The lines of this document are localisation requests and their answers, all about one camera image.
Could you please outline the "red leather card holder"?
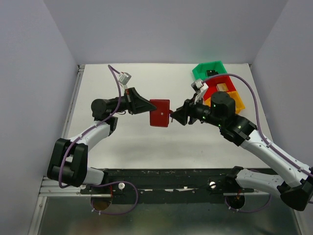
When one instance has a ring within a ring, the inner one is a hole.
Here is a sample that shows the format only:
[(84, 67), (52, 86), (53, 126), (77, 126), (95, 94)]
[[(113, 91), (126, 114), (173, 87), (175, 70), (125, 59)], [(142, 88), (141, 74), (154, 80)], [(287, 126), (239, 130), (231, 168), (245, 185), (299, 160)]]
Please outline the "red leather card holder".
[(150, 111), (150, 126), (168, 127), (170, 117), (169, 99), (150, 99), (150, 102), (156, 106), (156, 109)]

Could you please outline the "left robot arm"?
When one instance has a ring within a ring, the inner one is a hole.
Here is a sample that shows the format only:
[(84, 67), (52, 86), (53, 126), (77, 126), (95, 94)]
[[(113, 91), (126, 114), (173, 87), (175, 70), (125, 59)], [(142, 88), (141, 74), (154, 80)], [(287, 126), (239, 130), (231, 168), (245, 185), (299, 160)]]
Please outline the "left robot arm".
[(47, 177), (59, 182), (61, 188), (91, 185), (97, 193), (104, 193), (109, 182), (104, 178), (104, 171), (88, 167), (89, 151), (115, 131), (116, 112), (135, 115), (154, 111), (156, 106), (141, 97), (135, 88), (128, 88), (121, 97), (94, 100), (91, 110), (94, 121), (87, 130), (70, 139), (56, 140)]

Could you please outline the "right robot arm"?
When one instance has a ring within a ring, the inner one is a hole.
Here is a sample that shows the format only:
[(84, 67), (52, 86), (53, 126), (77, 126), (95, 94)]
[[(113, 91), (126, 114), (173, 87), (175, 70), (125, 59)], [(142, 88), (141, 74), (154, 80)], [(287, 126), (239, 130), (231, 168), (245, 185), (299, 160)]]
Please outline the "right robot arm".
[(256, 189), (279, 197), (297, 211), (303, 211), (308, 205), (313, 196), (311, 167), (289, 154), (281, 157), (283, 151), (263, 138), (253, 122), (235, 113), (235, 100), (226, 92), (215, 92), (210, 106), (187, 99), (170, 116), (182, 125), (191, 125), (199, 120), (217, 126), (226, 140), (254, 154), (275, 171), (274, 175), (268, 175), (235, 167), (225, 179), (225, 187), (229, 191)]

